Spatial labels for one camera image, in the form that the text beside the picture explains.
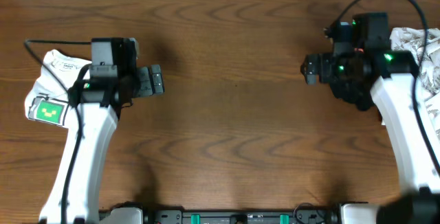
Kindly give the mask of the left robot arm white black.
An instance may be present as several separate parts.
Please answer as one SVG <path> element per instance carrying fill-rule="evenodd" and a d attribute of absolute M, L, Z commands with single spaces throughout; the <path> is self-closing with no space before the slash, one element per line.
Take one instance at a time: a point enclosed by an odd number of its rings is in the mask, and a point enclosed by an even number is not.
<path fill-rule="evenodd" d="M 133 99 L 164 93 L 159 65 L 137 67 L 134 38 L 94 38 L 91 63 L 80 68 L 67 102 L 43 98 L 38 120 L 64 124 L 67 140 L 54 187 L 39 223 L 99 223 L 99 189 L 109 142 Z"/>

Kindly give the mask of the white t-shirt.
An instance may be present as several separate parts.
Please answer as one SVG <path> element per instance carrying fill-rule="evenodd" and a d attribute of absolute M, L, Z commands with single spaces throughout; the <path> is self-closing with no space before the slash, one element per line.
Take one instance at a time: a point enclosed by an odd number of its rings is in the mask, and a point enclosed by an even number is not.
<path fill-rule="evenodd" d="M 67 128 L 76 119 L 65 90 L 72 87 L 80 70 L 90 62 L 65 56 L 56 49 L 47 52 L 43 62 L 41 75 L 25 99 L 25 116 Z"/>

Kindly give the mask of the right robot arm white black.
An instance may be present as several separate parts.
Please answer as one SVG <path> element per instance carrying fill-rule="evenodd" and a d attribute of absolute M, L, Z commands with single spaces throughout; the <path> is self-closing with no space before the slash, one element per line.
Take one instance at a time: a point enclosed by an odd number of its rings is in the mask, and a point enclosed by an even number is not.
<path fill-rule="evenodd" d="M 410 52 L 310 54 L 301 72 L 309 85 L 328 84 L 335 97 L 365 110 L 376 106 L 392 145 L 402 195 L 386 205 L 343 203 L 334 223 L 438 223 L 439 143 L 419 102 Z"/>

